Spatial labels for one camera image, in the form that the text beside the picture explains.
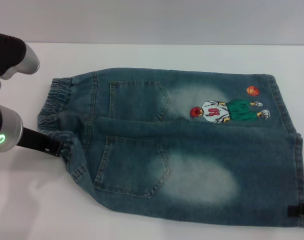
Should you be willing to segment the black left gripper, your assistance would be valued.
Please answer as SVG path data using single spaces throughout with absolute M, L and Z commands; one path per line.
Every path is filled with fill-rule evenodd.
M 60 157 L 64 143 L 40 132 L 24 127 L 17 146 Z

